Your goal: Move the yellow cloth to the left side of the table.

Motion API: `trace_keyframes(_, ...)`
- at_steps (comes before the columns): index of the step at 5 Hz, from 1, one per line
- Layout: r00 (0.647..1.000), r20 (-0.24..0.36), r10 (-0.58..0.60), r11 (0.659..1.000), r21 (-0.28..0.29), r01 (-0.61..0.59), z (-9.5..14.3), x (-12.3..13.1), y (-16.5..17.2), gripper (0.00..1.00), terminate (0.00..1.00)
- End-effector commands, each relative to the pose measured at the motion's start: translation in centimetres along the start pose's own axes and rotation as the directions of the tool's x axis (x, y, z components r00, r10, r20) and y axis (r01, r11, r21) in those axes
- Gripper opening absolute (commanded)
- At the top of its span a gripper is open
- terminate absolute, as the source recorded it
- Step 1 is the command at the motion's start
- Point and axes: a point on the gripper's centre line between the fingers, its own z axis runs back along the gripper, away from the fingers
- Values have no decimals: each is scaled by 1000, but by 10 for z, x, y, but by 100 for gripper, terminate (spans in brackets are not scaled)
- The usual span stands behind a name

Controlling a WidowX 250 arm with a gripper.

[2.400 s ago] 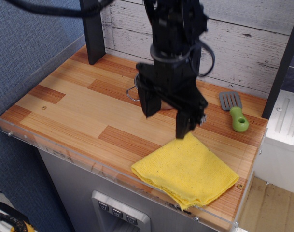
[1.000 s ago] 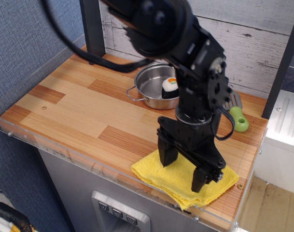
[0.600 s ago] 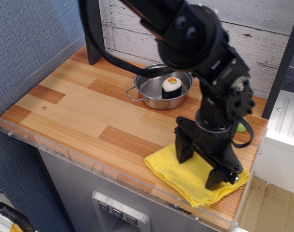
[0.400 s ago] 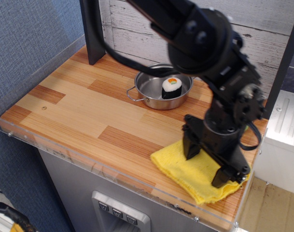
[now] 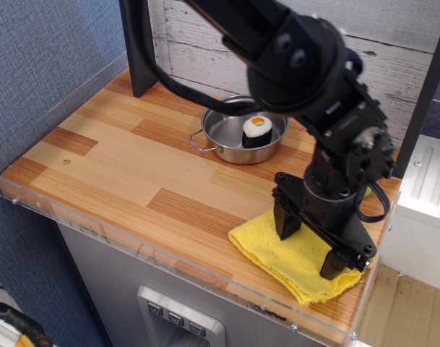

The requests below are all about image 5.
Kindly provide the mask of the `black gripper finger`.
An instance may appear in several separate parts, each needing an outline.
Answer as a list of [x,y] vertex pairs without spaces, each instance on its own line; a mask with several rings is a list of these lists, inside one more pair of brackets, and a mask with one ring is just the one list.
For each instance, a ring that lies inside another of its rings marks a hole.
[[349,257],[344,249],[332,249],[327,253],[324,264],[320,270],[321,277],[332,280],[348,265]]
[[283,241],[293,235],[300,227],[300,218],[292,211],[277,202],[274,205],[275,229],[280,240]]

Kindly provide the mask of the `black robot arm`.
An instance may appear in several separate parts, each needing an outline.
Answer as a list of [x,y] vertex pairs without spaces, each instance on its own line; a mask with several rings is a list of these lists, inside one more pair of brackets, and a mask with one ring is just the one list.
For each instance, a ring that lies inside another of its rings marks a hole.
[[223,34],[223,43],[247,65],[255,102],[276,116],[291,117],[316,139],[303,178],[279,172],[274,217],[286,239],[308,226],[330,247],[321,276],[345,268],[363,271],[376,254],[360,205],[392,175],[394,144],[386,117],[358,81],[363,64],[328,21],[300,16],[276,1],[192,1],[191,6]]

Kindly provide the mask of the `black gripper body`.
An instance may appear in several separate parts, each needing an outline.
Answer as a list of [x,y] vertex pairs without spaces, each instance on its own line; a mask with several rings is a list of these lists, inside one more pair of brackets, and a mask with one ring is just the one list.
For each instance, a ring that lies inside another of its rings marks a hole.
[[355,211],[355,192],[328,194],[306,175],[303,179],[289,173],[275,175],[272,191],[275,203],[292,210],[332,249],[344,249],[349,257],[346,268],[365,270],[377,248]]

